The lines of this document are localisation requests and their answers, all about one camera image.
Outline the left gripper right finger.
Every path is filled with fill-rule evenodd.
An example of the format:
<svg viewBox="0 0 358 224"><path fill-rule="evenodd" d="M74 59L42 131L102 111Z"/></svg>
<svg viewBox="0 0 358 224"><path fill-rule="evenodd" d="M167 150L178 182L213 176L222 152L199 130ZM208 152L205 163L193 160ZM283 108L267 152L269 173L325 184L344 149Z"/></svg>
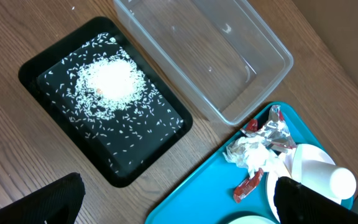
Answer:
<svg viewBox="0 0 358 224"><path fill-rule="evenodd" d="M289 177L277 180L273 201L281 224L358 224L358 214Z"/></svg>

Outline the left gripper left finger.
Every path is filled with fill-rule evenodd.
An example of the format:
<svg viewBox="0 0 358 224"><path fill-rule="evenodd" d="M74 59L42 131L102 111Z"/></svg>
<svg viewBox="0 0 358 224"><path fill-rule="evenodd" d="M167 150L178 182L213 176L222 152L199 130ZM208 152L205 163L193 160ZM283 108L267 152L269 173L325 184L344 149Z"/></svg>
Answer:
<svg viewBox="0 0 358 224"><path fill-rule="evenodd" d="M81 175L73 172L0 209L0 224L74 223L84 196Z"/></svg>

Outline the white rice pile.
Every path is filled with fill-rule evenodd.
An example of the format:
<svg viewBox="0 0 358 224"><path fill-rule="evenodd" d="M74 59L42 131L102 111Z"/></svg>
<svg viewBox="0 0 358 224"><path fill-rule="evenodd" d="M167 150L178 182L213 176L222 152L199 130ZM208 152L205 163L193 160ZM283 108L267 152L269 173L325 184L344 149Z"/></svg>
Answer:
<svg viewBox="0 0 358 224"><path fill-rule="evenodd" d="M100 33L38 76L40 91L76 132L124 177L184 120L131 56Z"/></svg>

